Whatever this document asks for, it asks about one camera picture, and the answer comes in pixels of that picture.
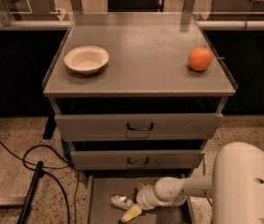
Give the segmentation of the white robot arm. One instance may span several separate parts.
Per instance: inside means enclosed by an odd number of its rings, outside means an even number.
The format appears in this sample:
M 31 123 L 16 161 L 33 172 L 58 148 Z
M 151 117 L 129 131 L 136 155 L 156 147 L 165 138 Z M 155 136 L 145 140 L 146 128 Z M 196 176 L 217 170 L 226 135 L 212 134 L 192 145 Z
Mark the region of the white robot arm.
M 243 142 L 227 144 L 218 151 L 211 175 L 163 177 L 140 188 L 121 221 L 158 206 L 180 206 L 189 196 L 212 201 L 213 224 L 264 224 L 264 152 Z

